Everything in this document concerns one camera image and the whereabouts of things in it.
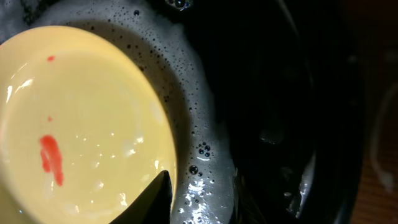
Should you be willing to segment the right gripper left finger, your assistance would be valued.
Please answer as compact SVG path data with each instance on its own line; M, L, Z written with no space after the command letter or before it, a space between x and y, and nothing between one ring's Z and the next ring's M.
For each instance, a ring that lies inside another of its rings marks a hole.
M171 179L163 170L110 224L169 224L171 204Z

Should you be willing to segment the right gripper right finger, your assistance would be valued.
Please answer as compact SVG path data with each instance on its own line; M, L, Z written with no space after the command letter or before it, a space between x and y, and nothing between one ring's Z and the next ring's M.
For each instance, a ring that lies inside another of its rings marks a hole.
M234 175L233 188L234 212L232 221L237 224L267 224L241 174Z

